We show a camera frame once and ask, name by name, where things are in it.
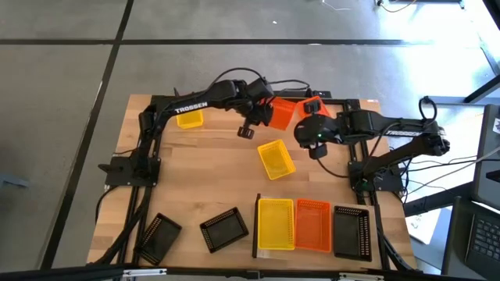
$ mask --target black basket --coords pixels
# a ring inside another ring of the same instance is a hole
[[[158,213],[134,251],[153,265],[159,265],[181,229],[173,220]]]
[[[200,229],[210,253],[248,235],[247,226],[236,207],[202,223]]]
[[[335,207],[334,253],[339,258],[372,261],[368,210]]]

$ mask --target orange basket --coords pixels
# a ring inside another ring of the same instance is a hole
[[[301,119],[304,119],[307,116],[310,116],[311,113],[305,113],[304,111],[304,104],[310,101],[320,101],[320,110],[316,114],[321,114],[324,116],[330,116],[330,113],[327,110],[327,107],[325,107],[325,104],[321,100],[320,96],[315,96],[312,98],[305,99],[303,101],[297,102],[297,108],[298,108],[298,115],[300,116]]]
[[[294,116],[297,103],[276,97],[271,102],[271,105],[273,106],[273,117],[269,126],[278,130],[286,130],[291,118]]]
[[[295,247],[330,253],[331,239],[330,203],[298,199],[295,214]]]

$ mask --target concrete floor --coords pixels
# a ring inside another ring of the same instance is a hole
[[[247,66],[273,80],[307,80],[336,98],[378,99],[387,116],[419,118],[416,103],[422,96],[465,96],[493,77],[470,15],[457,4],[416,4],[389,14],[370,1],[326,3],[137,1],[125,38],[405,39],[437,45],[121,47],[55,266],[85,263],[104,183],[97,164],[109,161],[129,94],[171,94],[173,87],[196,91],[225,69]],[[0,38],[114,38],[125,4],[0,0]],[[0,47],[0,171],[31,182],[27,189],[0,190],[0,272],[38,266],[109,51],[109,46]],[[440,108],[439,118],[446,124],[478,111]],[[464,156],[461,152],[456,157]]]

